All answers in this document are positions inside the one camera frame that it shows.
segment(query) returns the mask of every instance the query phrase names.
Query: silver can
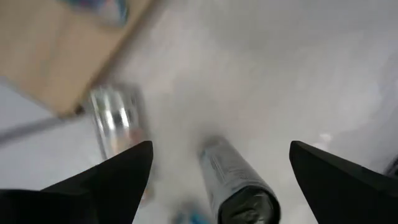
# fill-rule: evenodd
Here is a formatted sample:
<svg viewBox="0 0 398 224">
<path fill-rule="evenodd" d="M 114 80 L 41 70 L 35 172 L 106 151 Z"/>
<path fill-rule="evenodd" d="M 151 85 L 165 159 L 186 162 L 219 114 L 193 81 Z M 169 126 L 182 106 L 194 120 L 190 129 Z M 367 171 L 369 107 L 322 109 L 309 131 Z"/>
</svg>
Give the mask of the silver can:
<svg viewBox="0 0 398 224">
<path fill-rule="evenodd" d="M 279 222 L 275 194 L 227 140 L 207 141 L 200 165 L 217 224 Z"/>
<path fill-rule="evenodd" d="M 132 89 L 124 85 L 100 86 L 91 91 L 89 102 L 104 159 L 145 140 Z"/>
</svg>

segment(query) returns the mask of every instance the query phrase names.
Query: aerosol can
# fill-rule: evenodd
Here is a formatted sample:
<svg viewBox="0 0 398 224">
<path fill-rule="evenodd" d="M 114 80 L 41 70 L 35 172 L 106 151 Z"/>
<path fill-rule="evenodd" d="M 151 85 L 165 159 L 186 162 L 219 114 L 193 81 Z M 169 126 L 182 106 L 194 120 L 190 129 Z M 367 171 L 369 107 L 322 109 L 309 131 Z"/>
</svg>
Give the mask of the aerosol can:
<svg viewBox="0 0 398 224">
<path fill-rule="evenodd" d="M 217 224 L 275 224 L 280 206 L 271 188 L 221 137 L 204 144 L 200 165 Z"/>
</svg>

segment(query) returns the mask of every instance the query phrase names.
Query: white floor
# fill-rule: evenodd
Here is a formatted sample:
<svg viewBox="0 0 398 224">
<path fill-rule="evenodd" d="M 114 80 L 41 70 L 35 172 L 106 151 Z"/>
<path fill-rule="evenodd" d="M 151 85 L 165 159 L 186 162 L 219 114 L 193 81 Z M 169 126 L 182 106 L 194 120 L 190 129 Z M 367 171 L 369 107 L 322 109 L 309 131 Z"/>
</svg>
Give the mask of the white floor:
<svg viewBox="0 0 398 224">
<path fill-rule="evenodd" d="M 184 201 L 208 209 L 196 152 L 212 134 L 274 189 L 281 223 L 316 223 L 292 140 L 382 172 L 398 155 L 397 11 L 394 0 L 156 2 L 110 76 L 142 88 L 155 145 L 155 198 L 136 222 L 167 223 Z"/>
</svg>

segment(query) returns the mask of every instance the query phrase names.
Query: blurry silver cylinder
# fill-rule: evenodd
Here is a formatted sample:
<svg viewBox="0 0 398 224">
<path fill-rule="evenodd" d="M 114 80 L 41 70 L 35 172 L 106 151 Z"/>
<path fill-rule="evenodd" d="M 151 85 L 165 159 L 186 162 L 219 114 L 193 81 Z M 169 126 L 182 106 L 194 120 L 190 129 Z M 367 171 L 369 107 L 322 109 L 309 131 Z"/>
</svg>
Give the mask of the blurry silver cylinder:
<svg viewBox="0 0 398 224">
<path fill-rule="evenodd" d="M 88 110 L 93 114 L 104 159 L 109 159 L 145 140 L 136 93 L 124 85 L 105 85 L 92 90 Z"/>
</svg>

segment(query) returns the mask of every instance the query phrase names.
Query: can label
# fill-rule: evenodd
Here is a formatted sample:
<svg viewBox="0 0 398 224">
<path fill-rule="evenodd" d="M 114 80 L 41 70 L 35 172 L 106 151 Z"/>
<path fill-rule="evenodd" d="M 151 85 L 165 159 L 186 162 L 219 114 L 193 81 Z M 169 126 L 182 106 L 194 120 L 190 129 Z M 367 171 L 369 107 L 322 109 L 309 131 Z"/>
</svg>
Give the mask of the can label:
<svg viewBox="0 0 398 224">
<path fill-rule="evenodd" d="M 274 194 L 237 150 L 226 141 L 207 147 L 200 156 L 200 164 L 215 220 L 221 204 L 244 187 L 255 186 Z"/>
</svg>

